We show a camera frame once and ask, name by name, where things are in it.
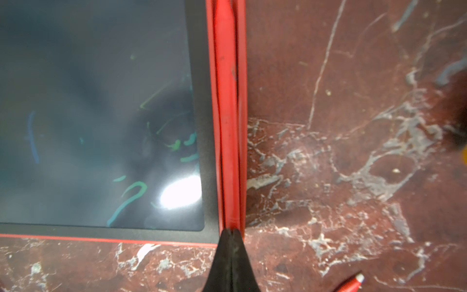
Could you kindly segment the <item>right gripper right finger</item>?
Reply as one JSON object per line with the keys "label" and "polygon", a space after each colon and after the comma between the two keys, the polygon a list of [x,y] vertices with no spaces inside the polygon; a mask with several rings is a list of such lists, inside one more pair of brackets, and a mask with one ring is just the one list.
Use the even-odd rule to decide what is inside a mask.
{"label": "right gripper right finger", "polygon": [[239,230],[231,231],[231,291],[260,292]]}

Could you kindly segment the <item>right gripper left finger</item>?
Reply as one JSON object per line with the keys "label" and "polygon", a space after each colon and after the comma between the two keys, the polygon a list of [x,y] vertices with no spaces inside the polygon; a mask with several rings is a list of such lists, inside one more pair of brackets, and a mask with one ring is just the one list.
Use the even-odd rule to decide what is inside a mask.
{"label": "right gripper left finger", "polygon": [[203,292],[229,292],[232,288],[232,232],[222,231]]}

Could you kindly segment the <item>red stylus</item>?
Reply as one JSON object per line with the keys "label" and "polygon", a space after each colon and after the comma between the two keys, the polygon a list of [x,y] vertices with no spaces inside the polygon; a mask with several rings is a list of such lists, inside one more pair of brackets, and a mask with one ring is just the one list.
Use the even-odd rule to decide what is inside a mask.
{"label": "red stylus", "polygon": [[365,277],[362,273],[358,273],[355,276],[349,278],[347,281],[342,283],[335,292],[358,292],[364,282]]}
{"label": "red stylus", "polygon": [[215,7],[216,81],[220,116],[225,227],[240,228],[238,162],[237,53],[235,17],[230,1]]}

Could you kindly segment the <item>middle right writing tablet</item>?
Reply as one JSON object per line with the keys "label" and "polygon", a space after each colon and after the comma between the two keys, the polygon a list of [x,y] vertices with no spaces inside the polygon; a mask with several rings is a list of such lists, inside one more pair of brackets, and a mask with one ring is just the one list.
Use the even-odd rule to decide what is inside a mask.
{"label": "middle right writing tablet", "polygon": [[[219,242],[216,2],[1,2],[1,237]],[[243,238],[245,3],[230,2]]]}

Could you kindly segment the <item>yellow black screwdriver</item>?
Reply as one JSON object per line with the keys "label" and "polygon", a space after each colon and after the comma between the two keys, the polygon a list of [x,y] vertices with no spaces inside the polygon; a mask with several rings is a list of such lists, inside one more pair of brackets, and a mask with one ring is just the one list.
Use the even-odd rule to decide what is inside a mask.
{"label": "yellow black screwdriver", "polygon": [[465,165],[467,165],[467,144],[462,146],[461,148],[461,156],[462,156],[462,161]]}

